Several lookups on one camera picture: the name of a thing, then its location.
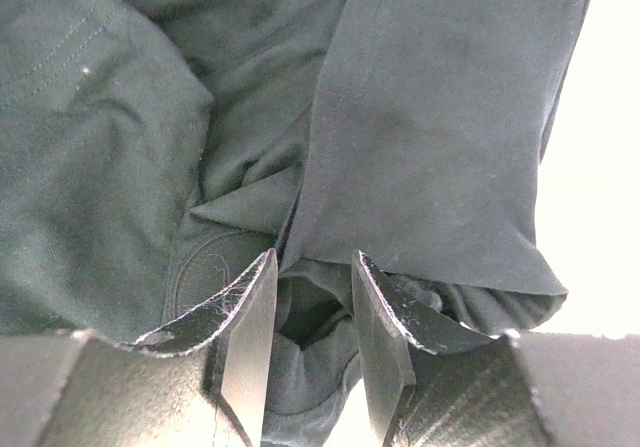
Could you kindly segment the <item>black t shirt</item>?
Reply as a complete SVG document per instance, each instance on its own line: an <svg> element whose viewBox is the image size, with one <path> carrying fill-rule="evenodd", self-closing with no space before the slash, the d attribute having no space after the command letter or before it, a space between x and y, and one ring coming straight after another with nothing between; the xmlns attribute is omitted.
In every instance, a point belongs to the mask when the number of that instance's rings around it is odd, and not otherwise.
<svg viewBox="0 0 640 447"><path fill-rule="evenodd" d="M361 376L351 257L488 335L566 297L537 174L590 0L1 0L1 331L131 342L280 263L262 442Z"/></svg>

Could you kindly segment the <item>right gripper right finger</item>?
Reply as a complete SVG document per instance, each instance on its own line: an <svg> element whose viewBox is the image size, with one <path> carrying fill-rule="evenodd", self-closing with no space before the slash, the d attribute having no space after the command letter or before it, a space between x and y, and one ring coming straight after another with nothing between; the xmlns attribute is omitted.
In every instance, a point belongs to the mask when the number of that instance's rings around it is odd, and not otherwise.
<svg viewBox="0 0 640 447"><path fill-rule="evenodd" d="M352 291L379 445L507 445L506 336L477 333L411 299L361 251Z"/></svg>

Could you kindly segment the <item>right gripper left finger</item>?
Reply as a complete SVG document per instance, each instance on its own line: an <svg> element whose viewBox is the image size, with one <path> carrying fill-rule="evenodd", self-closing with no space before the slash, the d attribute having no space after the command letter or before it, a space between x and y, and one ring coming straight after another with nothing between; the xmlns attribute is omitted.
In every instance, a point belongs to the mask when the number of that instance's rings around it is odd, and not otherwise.
<svg viewBox="0 0 640 447"><path fill-rule="evenodd" d="M277 297L274 250L230 285L129 344L138 354L120 446L257 446Z"/></svg>

